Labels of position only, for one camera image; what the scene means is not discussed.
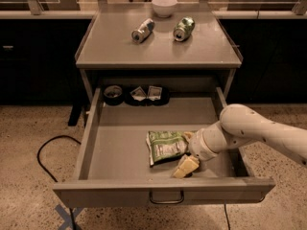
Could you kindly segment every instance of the open drawer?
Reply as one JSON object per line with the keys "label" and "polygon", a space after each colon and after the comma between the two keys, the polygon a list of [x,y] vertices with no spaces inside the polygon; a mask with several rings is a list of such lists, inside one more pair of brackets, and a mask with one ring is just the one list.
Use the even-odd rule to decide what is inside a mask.
{"label": "open drawer", "polygon": [[171,98],[163,106],[109,106],[97,88],[74,176],[54,191],[67,207],[254,203],[274,187],[256,178],[241,149],[222,152],[191,177],[172,177],[177,161],[150,167],[149,130],[197,130],[217,121],[215,97]]}

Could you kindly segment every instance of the terrazzo floor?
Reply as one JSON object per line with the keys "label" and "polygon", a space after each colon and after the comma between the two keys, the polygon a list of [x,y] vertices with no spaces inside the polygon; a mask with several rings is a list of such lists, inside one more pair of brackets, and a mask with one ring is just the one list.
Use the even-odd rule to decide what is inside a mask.
{"label": "terrazzo floor", "polygon": [[[307,129],[307,104],[250,105],[262,115]],[[0,106],[0,229],[70,229],[56,209],[68,209],[52,191],[53,180],[36,161],[50,138],[83,136],[83,118],[68,126],[69,106]],[[69,139],[48,144],[42,163],[58,181],[70,178],[79,145]],[[258,177],[276,186],[257,204],[229,204],[231,229],[307,229],[307,169],[274,149],[245,147]],[[79,229],[227,229],[223,205],[83,209]]]}

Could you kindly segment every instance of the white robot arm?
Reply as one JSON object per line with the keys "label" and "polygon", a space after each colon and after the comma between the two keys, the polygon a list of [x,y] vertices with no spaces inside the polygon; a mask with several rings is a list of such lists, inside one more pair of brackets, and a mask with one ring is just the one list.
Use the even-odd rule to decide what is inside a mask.
{"label": "white robot arm", "polygon": [[223,150],[255,141],[263,142],[306,166],[307,130],[276,123],[241,104],[228,105],[221,112],[220,121],[198,130],[190,139],[189,150],[206,161]]}

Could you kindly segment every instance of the power cord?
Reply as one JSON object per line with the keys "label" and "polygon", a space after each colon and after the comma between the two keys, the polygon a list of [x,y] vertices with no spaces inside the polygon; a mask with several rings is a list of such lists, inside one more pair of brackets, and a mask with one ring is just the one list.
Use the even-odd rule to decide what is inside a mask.
{"label": "power cord", "polygon": [[229,222],[229,218],[228,218],[228,212],[227,212],[226,204],[224,204],[224,214],[226,216],[228,230],[230,230],[230,222]]}
{"label": "power cord", "polygon": [[[40,153],[41,151],[43,150],[43,148],[49,144],[50,142],[54,141],[54,140],[57,140],[57,139],[61,139],[61,138],[68,138],[68,139],[71,139],[73,141],[75,141],[76,143],[80,144],[81,142],[78,141],[77,139],[75,139],[74,137],[71,137],[69,135],[59,135],[59,136],[56,136],[54,138],[51,138],[49,139],[47,142],[45,142],[38,150],[37,152],[37,162],[39,164],[39,166],[44,170],[46,171],[49,176],[55,181],[55,182],[58,182],[58,180],[51,174],[51,172],[49,172],[49,170],[41,163],[40,161]],[[76,225],[76,222],[75,222],[75,219],[74,219],[74,213],[73,213],[73,209],[69,208],[69,214],[70,214],[70,218],[71,218],[71,223],[72,223],[72,227],[73,227],[73,230],[77,230],[77,225]]]}

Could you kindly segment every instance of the aluminum can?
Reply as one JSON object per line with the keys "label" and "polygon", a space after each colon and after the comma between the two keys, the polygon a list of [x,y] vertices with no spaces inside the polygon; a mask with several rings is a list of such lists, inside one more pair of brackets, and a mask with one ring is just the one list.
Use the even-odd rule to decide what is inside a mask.
{"label": "aluminum can", "polygon": [[189,38],[195,28],[195,21],[192,17],[183,17],[174,27],[174,40],[181,42]]}
{"label": "aluminum can", "polygon": [[135,29],[131,36],[135,43],[143,42],[154,30],[154,21],[150,18],[145,20],[137,29]]}

